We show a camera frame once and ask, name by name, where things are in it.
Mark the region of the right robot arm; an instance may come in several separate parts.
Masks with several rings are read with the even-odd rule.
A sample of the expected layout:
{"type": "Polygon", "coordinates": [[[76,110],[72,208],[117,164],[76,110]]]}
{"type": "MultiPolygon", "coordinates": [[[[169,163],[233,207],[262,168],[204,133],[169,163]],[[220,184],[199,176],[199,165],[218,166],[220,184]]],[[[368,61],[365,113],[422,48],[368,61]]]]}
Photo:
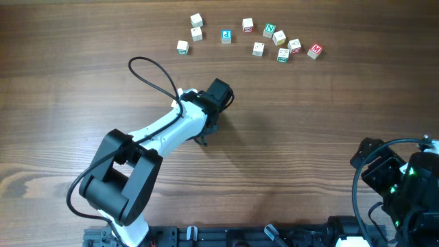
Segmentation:
{"type": "Polygon", "coordinates": [[[381,207],[396,230],[394,239],[381,238],[396,246],[438,245],[438,140],[365,138],[350,164],[356,169],[351,201],[359,231],[369,246],[371,237],[359,213],[357,187],[363,180],[382,197],[370,208],[381,207]]]}

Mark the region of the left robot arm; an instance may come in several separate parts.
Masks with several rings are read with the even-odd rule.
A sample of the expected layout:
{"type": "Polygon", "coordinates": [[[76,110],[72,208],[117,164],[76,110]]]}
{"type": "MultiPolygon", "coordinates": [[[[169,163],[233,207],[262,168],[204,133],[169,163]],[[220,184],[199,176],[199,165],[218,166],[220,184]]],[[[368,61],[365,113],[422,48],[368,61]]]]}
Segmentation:
{"type": "Polygon", "coordinates": [[[163,159],[186,140],[217,130],[216,121],[233,97],[231,87],[215,79],[206,91],[178,90],[172,110],[151,125],[125,134],[110,131],[94,160],[117,155],[92,169],[79,193],[114,226],[111,242],[140,246],[149,232],[143,217],[163,159]]]}

